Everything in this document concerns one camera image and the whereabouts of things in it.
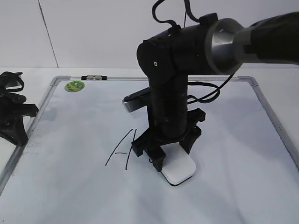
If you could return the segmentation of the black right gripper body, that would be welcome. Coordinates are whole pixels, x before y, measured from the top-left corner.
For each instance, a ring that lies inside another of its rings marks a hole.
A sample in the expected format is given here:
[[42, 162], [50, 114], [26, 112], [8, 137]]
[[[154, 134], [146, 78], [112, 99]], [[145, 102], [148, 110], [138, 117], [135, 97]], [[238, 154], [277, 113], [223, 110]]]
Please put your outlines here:
[[151, 105], [146, 106], [149, 127], [132, 142], [137, 156], [145, 150], [179, 143], [195, 127], [206, 119], [203, 110], [187, 109], [187, 90], [156, 91], [150, 89]]

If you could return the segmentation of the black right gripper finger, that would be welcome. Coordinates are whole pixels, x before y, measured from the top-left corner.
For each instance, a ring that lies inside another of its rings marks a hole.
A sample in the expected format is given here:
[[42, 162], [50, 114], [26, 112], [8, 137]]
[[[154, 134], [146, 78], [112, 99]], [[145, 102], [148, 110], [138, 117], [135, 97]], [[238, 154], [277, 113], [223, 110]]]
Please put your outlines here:
[[163, 162], [166, 157], [165, 152], [161, 147], [154, 147], [145, 150], [146, 154], [149, 156], [154, 168], [157, 172], [161, 172], [163, 167]]
[[195, 126], [186, 137], [179, 142], [180, 146], [185, 150], [187, 154], [190, 153], [195, 141], [201, 135], [201, 129], [198, 126]]

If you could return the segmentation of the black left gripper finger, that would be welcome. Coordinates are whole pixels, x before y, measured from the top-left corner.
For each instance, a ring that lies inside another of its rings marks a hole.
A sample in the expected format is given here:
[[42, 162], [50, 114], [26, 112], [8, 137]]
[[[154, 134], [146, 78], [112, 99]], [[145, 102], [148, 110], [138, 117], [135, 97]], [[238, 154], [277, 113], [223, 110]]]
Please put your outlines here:
[[0, 137], [14, 144], [15, 146], [23, 146], [28, 142], [23, 118], [16, 118], [0, 123]]

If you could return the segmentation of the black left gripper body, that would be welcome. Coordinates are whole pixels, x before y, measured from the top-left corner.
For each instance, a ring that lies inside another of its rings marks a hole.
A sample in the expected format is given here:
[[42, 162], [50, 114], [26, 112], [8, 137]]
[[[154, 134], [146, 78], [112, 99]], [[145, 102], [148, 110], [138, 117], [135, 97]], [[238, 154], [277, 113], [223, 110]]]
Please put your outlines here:
[[35, 117], [39, 109], [35, 104], [26, 104], [23, 95], [1, 92], [0, 93], [0, 122], [23, 117]]

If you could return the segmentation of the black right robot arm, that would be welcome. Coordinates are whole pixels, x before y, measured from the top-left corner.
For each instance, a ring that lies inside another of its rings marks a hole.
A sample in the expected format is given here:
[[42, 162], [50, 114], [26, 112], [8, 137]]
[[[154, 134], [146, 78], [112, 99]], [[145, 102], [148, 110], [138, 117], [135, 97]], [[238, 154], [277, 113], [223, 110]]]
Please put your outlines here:
[[245, 63], [298, 64], [299, 14], [274, 16], [249, 27], [217, 13], [196, 18], [185, 1], [194, 26], [181, 27], [168, 20], [170, 28], [137, 48], [137, 61], [149, 81], [148, 88], [124, 98], [130, 110], [147, 108], [149, 128], [132, 142], [137, 156], [146, 153], [157, 171], [165, 159], [163, 145], [179, 143], [189, 153], [201, 135], [201, 109], [188, 110], [188, 104], [207, 104], [220, 94], [215, 86], [210, 94], [188, 95], [189, 75], [227, 75], [232, 77]]

